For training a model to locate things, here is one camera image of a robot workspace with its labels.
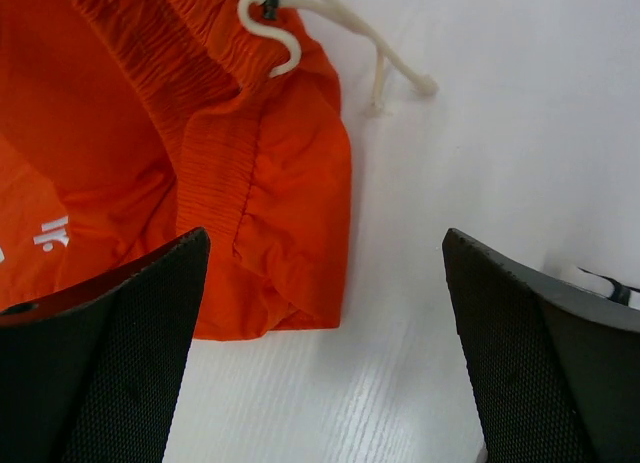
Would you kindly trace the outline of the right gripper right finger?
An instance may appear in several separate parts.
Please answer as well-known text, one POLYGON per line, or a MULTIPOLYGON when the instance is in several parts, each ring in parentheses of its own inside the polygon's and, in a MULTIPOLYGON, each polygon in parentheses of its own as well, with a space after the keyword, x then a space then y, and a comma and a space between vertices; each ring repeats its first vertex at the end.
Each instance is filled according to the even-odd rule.
POLYGON ((446 282, 485 462, 635 462, 639 313, 450 229, 446 282))

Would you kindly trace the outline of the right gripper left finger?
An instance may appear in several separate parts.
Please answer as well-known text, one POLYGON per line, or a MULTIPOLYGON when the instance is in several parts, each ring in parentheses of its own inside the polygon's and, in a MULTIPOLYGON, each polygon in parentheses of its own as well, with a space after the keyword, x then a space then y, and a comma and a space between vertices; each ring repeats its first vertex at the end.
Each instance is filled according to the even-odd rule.
POLYGON ((196 228, 2 312, 3 461, 163 459, 209 249, 196 228))

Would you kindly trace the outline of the orange shorts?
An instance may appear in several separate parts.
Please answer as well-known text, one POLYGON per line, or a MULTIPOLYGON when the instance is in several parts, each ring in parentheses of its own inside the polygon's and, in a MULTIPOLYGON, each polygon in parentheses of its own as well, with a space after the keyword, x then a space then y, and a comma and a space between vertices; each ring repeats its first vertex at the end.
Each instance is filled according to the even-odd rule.
POLYGON ((1 0, 2 307, 201 227, 197 338, 337 328, 351 144, 304 10, 373 43, 373 106, 386 65, 436 92, 339 0, 1 0))

